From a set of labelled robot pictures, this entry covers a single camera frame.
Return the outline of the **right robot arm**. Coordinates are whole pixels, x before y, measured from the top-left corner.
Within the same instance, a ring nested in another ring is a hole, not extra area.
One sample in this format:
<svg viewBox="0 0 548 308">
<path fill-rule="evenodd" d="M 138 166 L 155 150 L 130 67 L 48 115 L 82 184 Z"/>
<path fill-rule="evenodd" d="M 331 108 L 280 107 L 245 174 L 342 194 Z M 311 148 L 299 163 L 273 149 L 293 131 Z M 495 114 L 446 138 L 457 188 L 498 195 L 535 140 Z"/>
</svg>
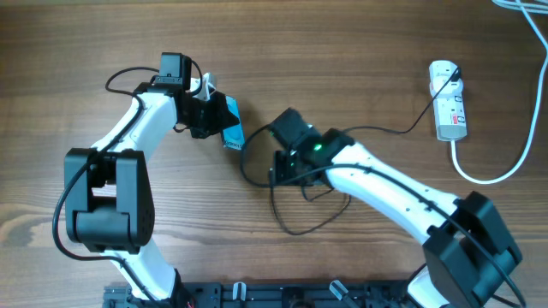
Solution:
<svg viewBox="0 0 548 308">
<path fill-rule="evenodd" d="M 521 251 L 485 195 L 467 197 L 424 185 L 377 159 L 335 128 L 320 133 L 294 109 L 268 125 L 282 146 L 270 187 L 322 180 L 357 198 L 410 234 L 422 247 L 424 266 L 406 295 L 418 307 L 482 307 L 507 285 L 521 307 L 527 302 L 510 275 Z"/>
</svg>

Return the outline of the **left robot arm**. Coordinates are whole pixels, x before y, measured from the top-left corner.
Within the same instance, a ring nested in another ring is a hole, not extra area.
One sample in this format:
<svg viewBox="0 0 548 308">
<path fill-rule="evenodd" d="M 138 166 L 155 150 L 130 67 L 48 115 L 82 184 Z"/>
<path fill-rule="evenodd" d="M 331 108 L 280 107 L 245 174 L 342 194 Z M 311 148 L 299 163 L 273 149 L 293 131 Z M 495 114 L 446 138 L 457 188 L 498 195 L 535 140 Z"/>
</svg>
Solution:
<svg viewBox="0 0 548 308">
<path fill-rule="evenodd" d="M 169 265 L 152 233 L 155 209 L 146 162 L 169 131 L 194 139 L 220 134 L 234 150 L 244 142 L 237 102 L 217 90 L 198 64 L 165 52 L 152 79 L 129 93 L 127 113 L 89 148 L 64 158 L 64 190 L 52 217 L 52 238 L 65 256 L 109 260 L 128 282 L 129 307 L 194 307 L 194 296 Z"/>
</svg>

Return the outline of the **blue smartphone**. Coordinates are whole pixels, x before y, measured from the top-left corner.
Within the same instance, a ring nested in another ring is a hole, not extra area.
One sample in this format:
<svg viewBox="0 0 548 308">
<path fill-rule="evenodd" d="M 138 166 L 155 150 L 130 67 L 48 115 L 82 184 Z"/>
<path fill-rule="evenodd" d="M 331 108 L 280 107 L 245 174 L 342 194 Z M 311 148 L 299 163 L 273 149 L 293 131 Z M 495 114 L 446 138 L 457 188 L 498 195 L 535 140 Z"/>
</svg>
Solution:
<svg viewBox="0 0 548 308">
<path fill-rule="evenodd" d="M 229 112 L 240 120 L 241 117 L 237 101 L 234 98 L 227 96 L 226 103 Z M 222 131 L 222 141 L 225 148 L 240 151 L 245 143 L 245 136 L 241 123 L 224 129 Z"/>
</svg>

